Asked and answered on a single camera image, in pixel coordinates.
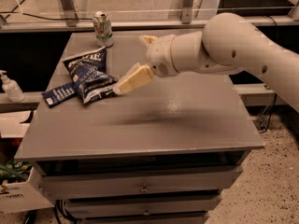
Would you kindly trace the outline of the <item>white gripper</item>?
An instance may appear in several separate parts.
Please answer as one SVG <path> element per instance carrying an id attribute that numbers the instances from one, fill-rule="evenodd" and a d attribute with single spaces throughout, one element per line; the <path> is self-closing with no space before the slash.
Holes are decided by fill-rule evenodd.
<path id="1" fill-rule="evenodd" d="M 177 76 L 178 71 L 171 58 L 171 45 L 174 38 L 174 35 L 160 37 L 141 35 L 139 40 L 147 48 L 146 59 L 152 69 L 147 64 L 134 64 L 113 86 L 113 91 L 118 95 L 123 95 L 151 83 L 155 75 L 158 77 Z"/>

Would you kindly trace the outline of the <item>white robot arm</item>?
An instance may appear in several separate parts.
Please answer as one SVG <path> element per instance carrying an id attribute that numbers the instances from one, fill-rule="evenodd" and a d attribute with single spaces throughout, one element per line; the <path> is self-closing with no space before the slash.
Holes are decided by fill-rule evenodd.
<path id="1" fill-rule="evenodd" d="M 299 54 L 270 40 L 256 26 L 233 13 L 221 13 L 203 30 L 185 35 L 139 37 L 146 64 L 134 64 L 113 91 L 125 94 L 154 77 L 182 72 L 232 75 L 247 71 L 299 111 Z"/>

